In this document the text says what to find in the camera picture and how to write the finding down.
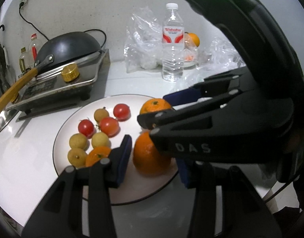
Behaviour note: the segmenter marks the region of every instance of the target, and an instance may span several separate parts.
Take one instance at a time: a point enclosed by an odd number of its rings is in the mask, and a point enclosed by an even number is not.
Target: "clear plastic bag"
[[[195,45],[193,39],[187,34],[184,34],[184,62],[194,62],[198,63],[198,49]]]
[[[131,15],[124,56],[127,73],[152,70],[162,64],[162,25],[147,6]]]
[[[186,89],[209,76],[246,66],[243,59],[225,38],[215,37],[211,45],[199,54],[199,65],[176,82],[171,92]]]
[[[221,72],[246,66],[238,51],[226,37],[215,37],[199,58],[200,66],[216,64],[217,67],[222,67]]]

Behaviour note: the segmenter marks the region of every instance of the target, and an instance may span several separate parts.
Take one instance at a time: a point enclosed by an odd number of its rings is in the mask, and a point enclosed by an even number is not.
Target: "wall socket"
[[[23,8],[24,6],[26,6],[26,4],[28,3],[28,1],[29,1],[29,0],[21,0],[20,3],[24,2],[24,5],[22,6],[22,8]]]

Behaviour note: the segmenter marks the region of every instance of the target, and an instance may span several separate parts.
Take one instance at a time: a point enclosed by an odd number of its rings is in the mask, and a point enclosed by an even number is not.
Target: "blue gripper pad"
[[[118,188],[123,182],[131,151],[132,138],[130,135],[125,135],[120,147],[110,152],[108,158],[111,160],[111,167],[105,172],[108,187]]]
[[[171,106],[179,106],[192,102],[197,102],[202,97],[199,89],[190,87],[184,90],[180,90],[168,95],[165,95],[165,99]]]
[[[193,160],[175,158],[181,182],[187,189],[196,188],[199,181],[199,168]]]

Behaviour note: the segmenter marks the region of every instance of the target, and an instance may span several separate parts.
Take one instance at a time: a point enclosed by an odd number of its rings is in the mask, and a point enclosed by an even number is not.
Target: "frying pan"
[[[18,92],[38,74],[60,64],[101,51],[97,40],[85,32],[70,32],[46,42],[37,54],[34,68],[23,75],[0,98],[0,113],[9,102],[14,102]]]

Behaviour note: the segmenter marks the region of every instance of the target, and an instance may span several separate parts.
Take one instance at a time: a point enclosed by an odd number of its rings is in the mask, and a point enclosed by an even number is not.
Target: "red label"
[[[184,28],[163,27],[163,43],[180,44],[184,41]]]
[[[35,47],[32,47],[32,54],[33,54],[33,59],[35,61],[36,56],[37,56],[37,52],[36,52],[36,48]]]

